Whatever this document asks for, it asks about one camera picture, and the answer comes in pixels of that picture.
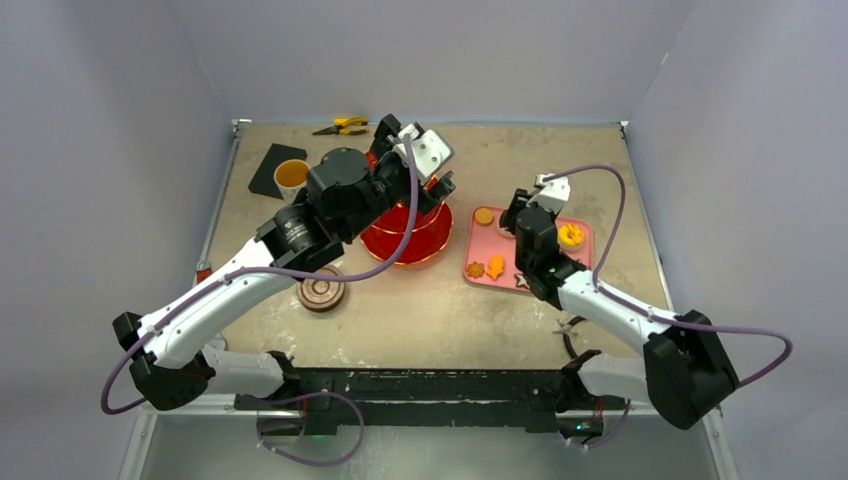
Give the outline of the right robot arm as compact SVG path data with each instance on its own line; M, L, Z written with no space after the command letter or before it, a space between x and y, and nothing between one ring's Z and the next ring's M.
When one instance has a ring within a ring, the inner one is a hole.
M554 213L517 189L499 219L515 238L515 266L539 300L580 316L640 351L639 359L589 350L562 370L560 410L612 396L650 404L687 430L741 385L711 321L641 302L563 253Z

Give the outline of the pink serving tray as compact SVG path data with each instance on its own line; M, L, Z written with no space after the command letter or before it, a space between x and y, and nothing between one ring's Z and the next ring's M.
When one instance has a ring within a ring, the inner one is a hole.
M491 225L480 226L475 223L473 219L473 212L479 207L486 207L493 211L494 221ZM530 290L526 291L515 288L514 275L520 272L515 267L514 263L514 239L504 238L497 232L497 221L503 211L503 208L487 205L477 206L472 210L462 273L464 278L469 283L474 285L507 290L511 292L519 292L529 295ZM576 218L558 217L555 220L557 230L560 226L566 223L574 223L580 225L584 231L586 241L581 250L576 252L564 252L572 259L577 260L586 267L592 267L594 260L594 231L587 222ZM498 280L492 281L486 274L479 279L470 279L466 276L465 267L467 264L471 262L483 263L487 271L488 262L490 258L494 255L501 255L505 259L505 271L504 274Z

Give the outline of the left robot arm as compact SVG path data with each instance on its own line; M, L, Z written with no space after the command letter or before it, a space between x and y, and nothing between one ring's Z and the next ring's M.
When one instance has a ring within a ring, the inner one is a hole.
M388 115L366 151L336 148L312 166L294 200L262 224L217 271L168 305L113 321L127 370L143 402L167 411L205 394L241 394L284 409L298 382L278 352L242 354L213 339L255 306L306 280L398 205L414 222L454 190L446 163L454 148L437 131Z

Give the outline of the red three-tier cake stand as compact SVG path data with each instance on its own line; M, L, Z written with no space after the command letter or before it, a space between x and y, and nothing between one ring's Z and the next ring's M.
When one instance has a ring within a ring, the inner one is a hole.
M360 241L371 256L386 260L395 253L405 235L409 208L397 204L369 227ZM413 265L428 261L448 244L454 225L451 206L443 201L428 214L416 214L415 224L396 265Z

